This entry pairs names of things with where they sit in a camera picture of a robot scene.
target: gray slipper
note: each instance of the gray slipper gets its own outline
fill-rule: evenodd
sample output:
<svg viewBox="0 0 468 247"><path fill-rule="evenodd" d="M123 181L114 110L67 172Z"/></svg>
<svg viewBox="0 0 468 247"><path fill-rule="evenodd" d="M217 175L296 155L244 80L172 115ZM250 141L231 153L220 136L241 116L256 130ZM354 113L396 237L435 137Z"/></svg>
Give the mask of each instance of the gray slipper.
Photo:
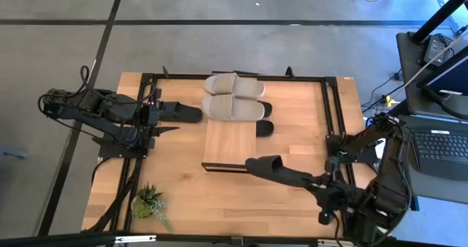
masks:
<svg viewBox="0 0 468 247"><path fill-rule="evenodd" d="M205 81L205 91L211 95L234 94L238 98L258 99L265 85L255 78L239 77L236 73L213 75Z"/></svg>
<svg viewBox="0 0 468 247"><path fill-rule="evenodd" d="M202 100L205 114L218 121L258 121L265 108L257 101L236 99L232 94L205 96Z"/></svg>

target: black slipper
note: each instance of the black slipper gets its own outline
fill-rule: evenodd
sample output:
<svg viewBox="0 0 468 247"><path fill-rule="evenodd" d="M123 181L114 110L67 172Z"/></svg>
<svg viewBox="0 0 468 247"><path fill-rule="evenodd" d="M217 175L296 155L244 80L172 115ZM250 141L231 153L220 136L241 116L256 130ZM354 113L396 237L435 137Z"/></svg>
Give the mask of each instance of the black slipper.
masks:
<svg viewBox="0 0 468 247"><path fill-rule="evenodd" d="M273 106L269 102L264 102L264 101L257 101L257 102L262 104L263 107L265 108L265 115L263 117L265 118L265 117L270 116L271 112L273 111Z"/></svg>
<svg viewBox="0 0 468 247"><path fill-rule="evenodd" d="M267 120L257 121L257 137L269 137L273 134L275 126Z"/></svg>
<svg viewBox="0 0 468 247"><path fill-rule="evenodd" d="M159 120L164 122L198 123L203 119L201 109L180 102L164 102L162 109L164 112L160 115Z"/></svg>

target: succulent plant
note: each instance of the succulent plant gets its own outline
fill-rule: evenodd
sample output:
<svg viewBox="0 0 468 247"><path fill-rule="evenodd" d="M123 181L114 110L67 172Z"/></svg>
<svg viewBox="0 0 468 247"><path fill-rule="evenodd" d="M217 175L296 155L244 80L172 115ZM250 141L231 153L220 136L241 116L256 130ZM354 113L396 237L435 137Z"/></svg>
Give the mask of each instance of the succulent plant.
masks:
<svg viewBox="0 0 468 247"><path fill-rule="evenodd" d="M164 224L167 231L172 232L173 227L170 225L169 220L159 211L159 209L167 207L166 203L158 199L161 195L162 192L156 192L155 185L151 185L150 187L149 184L146 184L137 192L137 196L133 199L132 215L137 219L144 219L151 214L155 215Z"/></svg>

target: laptop keyboard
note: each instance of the laptop keyboard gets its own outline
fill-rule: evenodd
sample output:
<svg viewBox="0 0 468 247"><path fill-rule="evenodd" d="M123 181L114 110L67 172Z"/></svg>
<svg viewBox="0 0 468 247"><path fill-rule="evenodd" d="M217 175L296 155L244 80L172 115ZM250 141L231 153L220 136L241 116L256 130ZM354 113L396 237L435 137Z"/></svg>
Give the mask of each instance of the laptop keyboard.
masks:
<svg viewBox="0 0 468 247"><path fill-rule="evenodd" d="M451 134L414 133L420 159L468 164L468 137Z"/></svg>

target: potted plant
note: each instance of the potted plant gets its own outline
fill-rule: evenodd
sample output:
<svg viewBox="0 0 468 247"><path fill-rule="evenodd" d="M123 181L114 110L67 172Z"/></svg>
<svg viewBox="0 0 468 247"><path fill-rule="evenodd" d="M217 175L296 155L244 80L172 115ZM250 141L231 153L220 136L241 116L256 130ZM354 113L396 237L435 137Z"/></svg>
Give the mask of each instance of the potted plant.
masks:
<svg viewBox="0 0 468 247"><path fill-rule="evenodd" d="M166 227L167 231L172 232L173 227L170 225L169 220L159 210L166 208L167 205L158 197L162 192L156 192L156 186L151 185L151 188L146 184L142 189L137 192L137 196L132 200L132 215L137 219L144 219L150 215L155 215Z"/></svg>

